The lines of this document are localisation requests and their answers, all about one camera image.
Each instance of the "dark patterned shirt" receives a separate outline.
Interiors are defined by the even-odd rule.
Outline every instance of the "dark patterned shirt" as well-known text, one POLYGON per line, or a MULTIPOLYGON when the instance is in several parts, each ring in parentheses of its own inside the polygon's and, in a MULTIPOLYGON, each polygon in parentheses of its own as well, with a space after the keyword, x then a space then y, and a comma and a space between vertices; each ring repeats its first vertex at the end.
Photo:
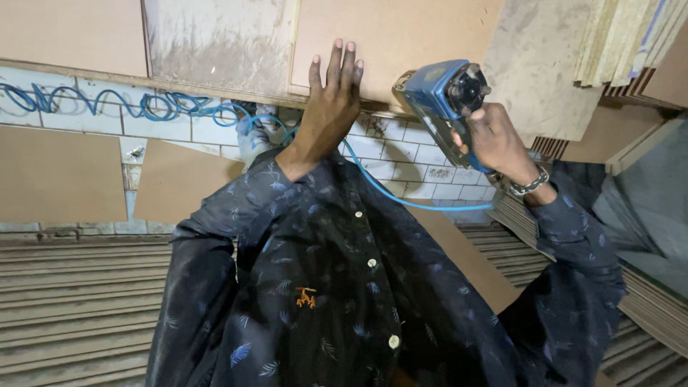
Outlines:
POLYGON ((623 282, 565 194, 531 209, 557 262, 494 315, 356 165, 335 155, 290 182, 275 154, 177 226, 148 386, 594 383, 623 282))

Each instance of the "white button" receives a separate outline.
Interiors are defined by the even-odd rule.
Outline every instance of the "white button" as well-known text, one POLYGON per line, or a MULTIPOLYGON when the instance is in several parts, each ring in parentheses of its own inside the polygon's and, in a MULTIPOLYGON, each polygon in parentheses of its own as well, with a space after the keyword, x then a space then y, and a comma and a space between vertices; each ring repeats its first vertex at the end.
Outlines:
POLYGON ((396 347, 399 346, 399 342, 400 342, 399 336, 397 336, 397 335, 392 335, 392 336, 389 338, 389 347, 392 348, 392 349, 396 349, 396 347))

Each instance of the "bracelet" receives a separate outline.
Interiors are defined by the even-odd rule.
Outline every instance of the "bracelet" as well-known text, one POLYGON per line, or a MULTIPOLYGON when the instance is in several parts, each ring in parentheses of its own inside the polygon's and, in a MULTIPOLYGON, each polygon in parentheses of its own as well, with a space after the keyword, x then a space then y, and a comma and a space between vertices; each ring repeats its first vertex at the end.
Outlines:
POLYGON ((550 180, 550 175, 547 173, 547 171, 539 165, 537 165, 537 168, 540 170, 540 176, 535 179, 534 182, 530 183, 529 185, 520 185, 515 182, 511 182, 509 191, 516 196, 523 196, 533 192, 534 190, 540 188, 541 185, 548 182, 550 180))

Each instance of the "shirt sleeve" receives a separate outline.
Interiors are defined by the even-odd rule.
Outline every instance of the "shirt sleeve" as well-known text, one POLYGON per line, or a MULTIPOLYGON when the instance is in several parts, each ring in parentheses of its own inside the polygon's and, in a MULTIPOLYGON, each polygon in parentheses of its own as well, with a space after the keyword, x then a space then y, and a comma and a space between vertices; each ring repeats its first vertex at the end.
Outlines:
POLYGON ((177 226, 147 386, 185 386, 213 365, 206 352, 222 338, 216 328, 224 325, 224 312, 239 288, 232 240, 259 213, 272 211, 275 198, 292 195, 291 186, 271 157, 203 199, 177 226))
POLYGON ((526 287, 499 320, 529 364, 570 386, 593 386, 597 368, 619 324, 625 294, 614 249, 601 225, 559 192, 529 211, 537 247, 553 262, 526 287))

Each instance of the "coiled blue hose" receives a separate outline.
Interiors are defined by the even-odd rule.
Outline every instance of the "coiled blue hose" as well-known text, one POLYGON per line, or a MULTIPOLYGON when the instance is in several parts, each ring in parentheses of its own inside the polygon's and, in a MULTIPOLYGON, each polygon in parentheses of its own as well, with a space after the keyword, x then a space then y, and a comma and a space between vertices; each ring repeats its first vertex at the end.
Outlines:
MULTIPOLYGON (((212 116, 213 121, 215 121, 216 124, 218 124, 221 127, 232 127, 236 125, 239 122, 239 117, 237 115, 237 112, 233 108, 240 109, 247 117, 250 117, 249 120, 249 125, 252 125, 255 121, 258 121, 262 118, 274 120, 277 122, 282 129, 284 129, 285 133, 287 134, 286 138, 291 138, 291 135, 293 135, 297 130, 297 128, 292 128, 291 130, 287 129, 287 127, 282 123, 282 121, 279 120, 279 118, 274 117, 274 116, 269 116, 269 115, 259 115, 259 116, 251 116, 246 109, 244 109, 241 105, 237 105, 236 103, 229 103, 229 102, 224 102, 220 103, 217 106, 214 107, 207 107, 207 105, 210 103, 212 100, 209 97, 205 96, 200 96, 200 97, 194 97, 194 96, 189 96, 184 93, 179 93, 179 92, 166 92, 165 93, 165 98, 162 98, 161 96, 157 95, 150 95, 150 94, 144 94, 144 96, 141 98, 141 101, 139 102, 139 110, 137 113, 134 113, 131 107, 127 104, 127 102, 124 100, 124 98, 117 93, 114 90, 103 90, 98 95, 96 96, 93 104, 91 104, 90 101, 86 99, 86 97, 81 94, 77 89, 74 89, 73 87, 68 87, 68 86, 60 86, 56 87, 55 90, 50 92, 47 96, 39 89, 39 87, 35 84, 31 84, 33 90, 34 90, 34 95, 35 95, 35 100, 32 99, 29 94, 22 89, 19 89, 15 86, 8 85, 7 83, 0 83, 0 87, 2 87, 2 90, 7 94, 7 96, 10 98, 12 102, 17 104, 21 109, 24 109, 27 112, 35 112, 36 110, 43 112, 43 113, 55 113, 57 112, 57 109, 53 110, 52 107, 52 101, 55 98, 55 94, 58 92, 61 92, 63 90, 73 92, 77 97, 79 97, 80 100, 82 100, 86 106, 88 107, 88 110, 93 114, 94 116, 98 112, 98 102, 100 101, 100 98, 103 97, 103 95, 107 93, 114 94, 117 98, 122 101, 122 104, 124 105, 125 109, 134 118, 140 118, 140 117, 145 117, 148 118, 150 121, 155 121, 155 122, 160 122, 160 121, 172 121, 173 119, 177 118, 180 112, 187 113, 191 117, 198 117, 198 116, 212 116), (162 101, 165 104, 166 111, 164 115, 158 116, 154 114, 151 111, 151 108, 149 107, 150 102, 153 100, 157 101, 162 101), (192 107, 186 107, 184 106, 185 102, 189 102, 192 107), (230 112, 231 114, 234 114, 234 121, 231 123, 221 123, 217 120, 217 115, 221 112, 230 112)), ((464 207, 432 207, 432 206, 424 206, 424 205, 417 205, 416 203, 411 203, 407 202, 406 200, 401 200, 394 195, 390 194, 387 192, 386 189, 382 188, 373 178, 370 176, 368 171, 363 168, 361 165, 361 162, 358 160, 356 157, 356 154, 354 153, 354 150, 351 149, 351 146, 349 143, 344 140, 344 146, 347 147, 349 150, 349 153, 354 159, 354 162, 358 166, 358 168, 361 170, 361 173, 363 173, 363 176, 370 182, 370 184, 373 185, 377 190, 379 190, 383 195, 387 196, 388 198, 394 200, 395 202, 401 203, 403 205, 411 206, 411 207, 417 207, 421 209, 428 209, 431 211, 469 211, 469 210, 477 210, 477 209, 491 209, 493 208, 492 204, 487 204, 487 205, 478 205, 478 206, 464 206, 464 207)))

